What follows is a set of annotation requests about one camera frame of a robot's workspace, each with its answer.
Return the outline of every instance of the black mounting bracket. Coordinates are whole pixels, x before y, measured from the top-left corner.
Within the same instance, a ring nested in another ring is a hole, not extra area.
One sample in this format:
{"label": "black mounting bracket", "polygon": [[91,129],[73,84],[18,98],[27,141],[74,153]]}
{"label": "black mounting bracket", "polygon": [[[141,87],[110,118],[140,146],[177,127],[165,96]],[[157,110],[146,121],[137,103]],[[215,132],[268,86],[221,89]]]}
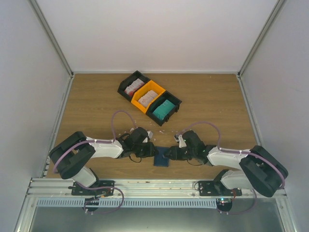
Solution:
{"label": "black mounting bracket", "polygon": [[[237,188],[233,189],[235,191],[236,196],[241,196],[241,189]],[[215,182],[213,180],[201,180],[198,182],[198,191],[200,196],[234,196],[234,192],[226,187],[220,187],[220,192],[218,188],[215,186]]]}
{"label": "black mounting bracket", "polygon": [[[113,180],[99,180],[96,182],[96,187],[104,187],[104,186],[113,186],[115,185],[115,181]],[[69,189],[72,189],[72,196],[99,196],[103,195],[105,197],[113,196],[114,189],[109,188],[103,188],[98,190],[87,190],[82,188],[79,184],[76,182],[73,183],[73,186],[70,186]]]}

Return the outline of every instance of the blue object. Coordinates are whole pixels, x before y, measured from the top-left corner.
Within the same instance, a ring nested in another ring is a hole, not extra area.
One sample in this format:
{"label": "blue object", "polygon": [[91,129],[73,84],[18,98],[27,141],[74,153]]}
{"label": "blue object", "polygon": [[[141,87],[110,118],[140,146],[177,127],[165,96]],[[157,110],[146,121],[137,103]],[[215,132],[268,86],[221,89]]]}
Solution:
{"label": "blue object", "polygon": [[154,156],[154,166],[156,167],[168,167],[169,166],[169,158],[165,158],[164,152],[166,152],[169,148],[168,147],[162,147],[162,146],[156,146],[159,153]]}

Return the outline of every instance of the wooden surface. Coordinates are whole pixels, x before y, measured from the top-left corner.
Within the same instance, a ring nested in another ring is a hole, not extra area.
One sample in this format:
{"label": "wooden surface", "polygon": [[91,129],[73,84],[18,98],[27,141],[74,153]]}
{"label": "wooden surface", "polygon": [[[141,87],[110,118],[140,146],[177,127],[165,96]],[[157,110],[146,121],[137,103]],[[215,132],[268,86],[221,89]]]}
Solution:
{"label": "wooden surface", "polygon": [[[157,146],[176,145],[173,135],[191,123],[206,120],[222,132],[221,146],[246,149],[255,145],[253,130],[235,75],[232,74],[146,74],[182,100],[179,112],[162,127],[117,93],[128,74],[77,74],[62,118],[56,144],[76,131],[97,139],[111,139],[111,117],[117,110],[128,111],[138,126],[154,133]],[[115,118],[116,135],[129,132],[130,118],[119,113]],[[218,135],[211,126],[197,125],[194,131],[205,144],[216,144]],[[133,163],[129,158],[94,158],[87,163],[99,178],[214,178],[223,167],[191,166],[186,161],[170,161],[169,167],[154,167],[154,158]],[[51,163],[47,177],[52,173]]]}

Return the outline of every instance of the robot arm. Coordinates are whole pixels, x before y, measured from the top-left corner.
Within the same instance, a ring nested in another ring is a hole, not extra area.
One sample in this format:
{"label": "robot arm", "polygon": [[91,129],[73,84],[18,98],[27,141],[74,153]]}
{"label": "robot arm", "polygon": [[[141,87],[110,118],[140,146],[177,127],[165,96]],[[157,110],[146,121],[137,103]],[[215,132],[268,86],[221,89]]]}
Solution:
{"label": "robot arm", "polygon": [[158,153],[150,139],[151,131],[138,127],[131,134],[123,134],[116,140],[100,140],[86,137],[78,131],[50,151],[54,164],[74,145],[89,141],[70,151],[58,164],[57,170],[62,179],[72,178],[86,187],[97,187],[98,178],[92,170],[85,167],[91,158],[110,157],[120,159],[135,154],[138,158],[151,157]]}
{"label": "robot arm", "polygon": [[248,152],[269,161],[280,171],[284,179],[288,176],[287,170],[261,146],[255,146],[240,153],[235,150],[220,149],[215,145],[204,145],[193,130],[187,131],[175,139],[179,145],[172,146],[165,153],[165,157],[171,160],[197,159],[201,164],[222,165],[239,170],[223,170],[218,174],[214,182],[219,193],[224,188],[254,188],[260,194],[272,197],[280,187],[282,180],[277,172],[260,159],[246,154]]}

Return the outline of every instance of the yellow bin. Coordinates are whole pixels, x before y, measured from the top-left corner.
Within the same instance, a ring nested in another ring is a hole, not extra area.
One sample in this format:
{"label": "yellow bin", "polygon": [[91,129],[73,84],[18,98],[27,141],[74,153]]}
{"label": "yellow bin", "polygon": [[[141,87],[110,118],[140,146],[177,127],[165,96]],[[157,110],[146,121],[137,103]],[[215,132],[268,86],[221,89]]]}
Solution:
{"label": "yellow bin", "polygon": [[[158,94],[158,96],[153,99],[149,105],[147,106],[147,108],[145,108],[143,105],[141,105],[138,100],[144,96],[147,92],[149,92],[150,90],[153,90],[154,92],[156,92],[156,94]],[[149,106],[158,98],[161,96],[162,93],[165,92],[165,89],[163,89],[160,85],[158,85],[156,82],[150,80],[149,82],[147,82],[142,88],[140,88],[139,90],[137,90],[131,100],[131,103],[133,105],[135,105],[137,108],[139,108],[144,114],[147,112]]]}

